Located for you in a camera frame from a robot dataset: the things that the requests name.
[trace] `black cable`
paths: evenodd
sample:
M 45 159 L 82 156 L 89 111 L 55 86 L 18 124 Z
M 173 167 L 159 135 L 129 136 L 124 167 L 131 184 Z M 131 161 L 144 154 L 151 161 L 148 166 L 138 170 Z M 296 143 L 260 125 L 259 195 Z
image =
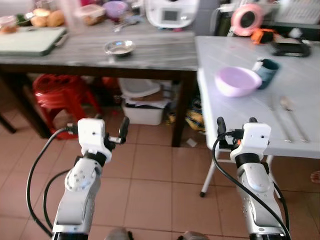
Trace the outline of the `black cable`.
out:
M 282 194 L 280 188 L 278 187 L 278 185 L 275 182 L 273 182 L 273 185 L 274 185 L 274 188 L 276 189 L 276 191 L 280 195 L 280 200 L 282 202 L 284 215 L 285 215 L 285 226 L 288 229 L 288 231 L 290 231 L 289 213 L 288 213 L 288 207 L 287 207 L 287 203 L 286 203 L 285 197 L 284 197 L 284 195 Z
M 70 171 L 70 169 L 59 172 L 58 174 L 56 174 L 53 178 L 50 179 L 50 181 L 47 183 L 47 185 L 45 186 L 44 189 L 44 194 L 43 194 L 43 201 L 42 201 L 42 207 L 43 207 L 43 213 L 44 213 L 44 218 L 46 223 L 48 224 L 49 228 L 52 230 L 54 228 L 54 226 L 52 225 L 50 218 L 48 216 L 48 212 L 47 212 L 47 195 L 48 195 L 48 191 L 50 188 L 50 185 L 53 183 L 54 180 L 56 180 L 56 178 L 60 177 L 63 174 L 66 174 Z
M 233 182 L 234 184 L 236 184 L 239 188 L 241 188 L 243 191 L 245 191 L 247 194 L 249 194 L 254 200 L 256 200 L 259 204 L 261 204 L 281 225 L 281 227 L 284 230 L 285 236 L 287 238 L 287 240 L 291 240 L 291 236 L 290 233 L 287 229 L 287 227 L 285 226 L 285 224 L 282 222 L 282 220 L 280 219 L 280 217 L 267 205 L 265 204 L 259 197 L 257 197 L 252 191 L 250 191 L 248 188 L 246 188 L 244 185 L 242 185 L 240 182 L 238 182 L 236 179 L 234 179 L 229 173 L 227 173 L 225 170 L 223 170 L 223 168 L 219 165 L 217 159 L 216 159 L 216 147 L 217 144 L 220 140 L 223 139 L 223 137 L 225 136 L 231 136 L 232 132 L 225 132 L 223 134 L 221 134 L 220 136 L 218 136 L 218 138 L 215 140 L 213 147 L 212 147 L 212 160 L 216 166 L 216 168 L 223 174 L 225 175 L 231 182 Z
M 29 209 L 29 212 L 33 218 L 33 220 L 39 225 L 39 227 L 50 237 L 52 238 L 52 232 L 47 229 L 47 227 L 40 221 L 40 219 L 37 217 L 37 215 L 35 214 L 32 205 L 31 205 L 31 199 L 30 199 L 30 186 L 31 186 L 31 180 L 32 180 L 32 175 L 34 174 L 34 170 L 36 168 L 37 163 L 39 162 L 40 158 L 42 157 L 42 155 L 45 153 L 45 151 L 47 150 L 48 146 L 50 145 L 50 143 L 56 138 L 56 136 L 62 132 L 67 132 L 68 130 L 66 128 L 62 128 L 57 130 L 54 134 L 52 134 L 52 136 L 49 138 L 49 140 L 46 142 L 46 144 L 44 145 L 43 149 L 41 150 L 41 152 L 39 153 L 38 157 L 36 158 L 36 160 L 34 161 L 30 172 L 29 172 L 29 176 L 28 176 L 28 180 L 27 180 L 27 184 L 26 184 L 26 203 L 27 203 L 27 207 Z

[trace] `white plastic bin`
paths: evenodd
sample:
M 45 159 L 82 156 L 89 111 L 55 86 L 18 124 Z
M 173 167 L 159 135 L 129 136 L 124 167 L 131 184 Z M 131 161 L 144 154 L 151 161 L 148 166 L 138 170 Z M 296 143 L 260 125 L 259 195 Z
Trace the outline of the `white plastic bin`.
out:
M 126 107 L 125 101 L 122 102 L 122 109 L 131 124 L 159 125 L 164 113 L 164 110 L 160 108 Z

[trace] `table leg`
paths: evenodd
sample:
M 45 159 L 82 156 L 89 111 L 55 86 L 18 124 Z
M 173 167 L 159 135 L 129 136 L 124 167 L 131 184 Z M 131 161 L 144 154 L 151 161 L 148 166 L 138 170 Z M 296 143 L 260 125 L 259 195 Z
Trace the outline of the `table leg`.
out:
M 27 78 L 28 77 L 25 74 L 5 73 L 0 71 L 0 79 L 7 91 L 12 95 L 14 104 L 19 111 L 42 138 L 49 138 L 51 136 L 49 128 L 24 93 L 22 83 L 25 82 Z
M 274 159 L 274 156 L 272 156 L 272 155 L 268 155 L 267 157 L 266 157 L 266 163 L 268 164 L 268 166 L 269 166 L 269 176 L 270 176 L 270 178 L 272 179 L 272 181 L 275 183 L 275 184 L 277 184 L 277 182 L 276 182 L 276 179 L 275 179 L 275 177 L 274 177 L 274 175 L 272 174 L 272 170 L 271 170 L 271 165 L 272 165 L 272 160 Z M 279 193 L 278 193 L 278 191 L 275 189 L 275 194 L 276 194 L 276 196 L 277 196 L 277 198 L 278 199 L 280 199 L 280 195 L 279 195 Z
M 175 124 L 173 128 L 172 147 L 180 147 L 182 132 L 185 126 L 185 117 L 189 106 L 190 97 L 193 95 L 197 79 L 196 72 L 183 72 L 180 75 L 180 93 L 176 108 Z
M 219 148 L 215 150 L 215 159 L 219 159 Z M 210 165 L 210 168 L 209 168 L 209 172 L 205 178 L 205 181 L 204 181 L 204 184 L 203 184 L 203 187 L 201 189 L 201 192 L 200 192 L 200 197 L 204 197 L 206 195 L 206 192 L 208 190 L 208 187 L 209 187 L 209 184 L 211 182 L 211 179 L 215 173 L 215 170 L 216 170 L 216 165 L 215 165 L 215 162 L 212 160 L 211 161 L 211 165 Z
M 11 126 L 11 124 L 3 117 L 0 115 L 0 124 L 2 124 L 5 129 L 7 129 L 10 133 L 14 134 L 17 130 Z

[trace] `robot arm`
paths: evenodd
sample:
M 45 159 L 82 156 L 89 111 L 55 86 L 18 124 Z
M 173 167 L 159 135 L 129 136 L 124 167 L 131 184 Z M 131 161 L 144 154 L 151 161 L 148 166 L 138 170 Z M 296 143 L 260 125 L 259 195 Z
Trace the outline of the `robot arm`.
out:
M 226 132 L 222 117 L 218 118 L 218 134 Z M 255 118 L 238 129 L 237 138 L 229 145 L 225 139 L 220 148 L 231 149 L 230 159 L 236 163 L 237 178 L 282 220 L 280 208 L 274 197 L 274 183 L 261 163 L 264 150 L 269 144 L 271 128 L 258 123 Z M 284 229 L 271 213 L 242 188 L 237 187 L 243 203 L 243 214 L 250 240 L 286 240 Z
M 53 240 L 87 240 L 92 225 L 95 198 L 100 188 L 102 168 L 108 163 L 115 144 L 123 144 L 128 133 L 125 118 L 118 137 L 105 134 L 102 119 L 83 118 L 78 121 L 81 157 L 64 180 L 65 191 L 53 225 Z

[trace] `tabletop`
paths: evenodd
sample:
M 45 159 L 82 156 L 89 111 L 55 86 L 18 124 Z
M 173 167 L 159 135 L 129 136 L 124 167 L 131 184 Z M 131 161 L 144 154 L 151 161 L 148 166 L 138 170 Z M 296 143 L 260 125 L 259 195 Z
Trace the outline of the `tabletop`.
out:
M 265 45 L 254 45 L 249 38 L 197 36 L 199 60 L 198 84 L 206 128 L 208 148 L 217 139 L 217 118 L 223 117 L 226 128 L 239 129 L 250 117 L 271 126 L 270 144 L 264 154 L 274 156 L 320 158 L 320 47 L 312 46 L 309 57 L 273 56 Z M 215 74 L 227 67 L 252 69 L 258 57 L 272 59 L 280 70 L 264 90 L 243 97 L 222 95 L 215 84 Z M 294 113 L 310 138 L 300 140 L 289 114 L 280 106 L 280 97 L 293 102 Z M 294 142 L 285 142 L 285 135 L 268 107 L 274 98 L 276 111 L 289 129 Z
M 117 58 L 106 55 L 104 45 L 115 40 L 136 44 L 132 55 Z M 147 20 L 113 32 L 110 21 L 85 27 L 71 35 L 61 47 L 47 56 L 0 56 L 0 65 L 85 66 L 122 69 L 197 71 L 195 37 L 191 31 L 160 30 Z

